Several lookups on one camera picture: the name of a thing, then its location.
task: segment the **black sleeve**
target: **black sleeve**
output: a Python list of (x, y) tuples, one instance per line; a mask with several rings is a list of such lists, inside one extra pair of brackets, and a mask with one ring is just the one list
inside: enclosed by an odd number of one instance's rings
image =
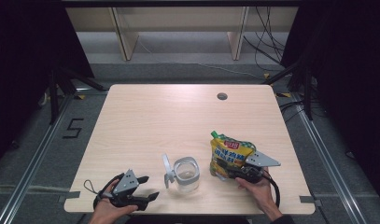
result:
[(291, 216), (285, 215), (271, 222), (271, 224), (294, 224), (294, 220)]

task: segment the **black stand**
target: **black stand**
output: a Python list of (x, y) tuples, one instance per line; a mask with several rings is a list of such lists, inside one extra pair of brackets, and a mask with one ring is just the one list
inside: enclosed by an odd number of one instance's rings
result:
[(303, 54), (299, 58), (299, 60), (287, 67), (283, 71), (279, 72), (272, 78), (265, 80), (262, 84), (270, 85), (282, 77), (293, 73), (293, 77), (289, 81), (289, 90), (298, 90), (301, 84), (304, 85), (304, 111), (307, 117), (312, 120), (311, 113), (311, 90), (312, 90), (312, 71), (311, 65), (316, 57), (317, 53), (320, 51), (320, 48), (317, 47), (317, 43), (323, 41), (323, 38), (326, 38), (326, 34), (328, 32), (328, 24), (332, 14), (332, 11), (335, 8), (335, 2), (331, 3), (331, 6), (324, 13), (323, 18), (318, 23), (314, 32), (312, 33), (309, 41), (306, 44), (306, 47), (303, 51)]
[(53, 69), (49, 74), (49, 95), (51, 109), (50, 124), (55, 122), (56, 118), (59, 115), (58, 92), (56, 86), (59, 85), (65, 94), (74, 94), (77, 91), (76, 87), (71, 82), (71, 78), (75, 78), (82, 83), (97, 89), (98, 91), (108, 91), (108, 89), (104, 88), (102, 85), (99, 85), (98, 83), (86, 77), (83, 77), (68, 68), (58, 67), (56, 69)]

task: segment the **table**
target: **table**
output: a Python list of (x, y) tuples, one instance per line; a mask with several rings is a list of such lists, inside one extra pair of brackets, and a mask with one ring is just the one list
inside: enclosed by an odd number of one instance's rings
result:
[[(228, 98), (219, 100), (218, 94)], [(114, 85), (111, 87), (67, 199), (67, 212), (93, 211), (95, 195), (83, 187), (90, 179), (100, 190), (113, 176), (133, 169), (148, 175), (134, 195), (159, 191), (157, 200), (138, 214), (255, 215), (261, 211), (234, 180), (222, 182), (209, 173), (210, 133), (217, 131), (255, 144), (259, 151), (280, 161), (270, 173), (280, 188), (285, 214), (312, 214), (310, 196), (285, 122), (272, 88), (267, 85)], [(162, 154), (173, 164), (192, 156), (200, 166), (200, 186), (179, 194), (165, 188)]]

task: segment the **snack bag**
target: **snack bag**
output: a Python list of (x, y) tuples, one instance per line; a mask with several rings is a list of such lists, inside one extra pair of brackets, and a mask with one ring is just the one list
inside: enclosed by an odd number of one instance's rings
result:
[(210, 141), (212, 147), (212, 161), (210, 162), (210, 174), (217, 175), (221, 179), (229, 178), (224, 167), (233, 166), (241, 168), (247, 156), (256, 151), (256, 147), (250, 142), (237, 141), (224, 134), (212, 133)]

